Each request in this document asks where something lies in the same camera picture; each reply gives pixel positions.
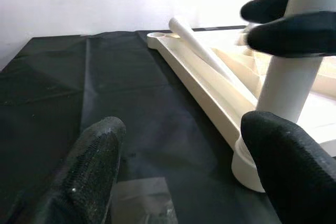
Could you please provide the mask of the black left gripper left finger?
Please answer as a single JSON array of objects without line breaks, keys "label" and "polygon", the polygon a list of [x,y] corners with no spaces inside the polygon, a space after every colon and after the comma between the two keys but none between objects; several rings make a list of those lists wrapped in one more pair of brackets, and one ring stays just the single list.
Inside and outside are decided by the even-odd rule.
[{"label": "black left gripper left finger", "polygon": [[125,135],[114,116],[86,128],[38,203],[34,223],[104,223]]}]

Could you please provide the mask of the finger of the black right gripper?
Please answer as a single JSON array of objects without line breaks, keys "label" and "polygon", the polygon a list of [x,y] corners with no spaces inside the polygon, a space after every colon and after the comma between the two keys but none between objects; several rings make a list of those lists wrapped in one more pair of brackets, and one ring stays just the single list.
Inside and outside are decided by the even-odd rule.
[{"label": "finger of the black right gripper", "polygon": [[248,33],[248,46],[284,58],[335,55],[335,12],[284,17],[259,25]]},{"label": "finger of the black right gripper", "polygon": [[289,0],[253,0],[240,9],[245,21],[265,24],[284,16]]}]

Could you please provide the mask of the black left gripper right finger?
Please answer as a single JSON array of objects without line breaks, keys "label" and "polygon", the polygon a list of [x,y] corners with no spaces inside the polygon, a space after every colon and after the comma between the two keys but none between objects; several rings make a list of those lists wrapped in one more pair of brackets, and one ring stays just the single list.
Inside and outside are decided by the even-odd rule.
[{"label": "black left gripper right finger", "polygon": [[241,134],[282,223],[335,223],[335,159],[297,124],[250,111]]}]

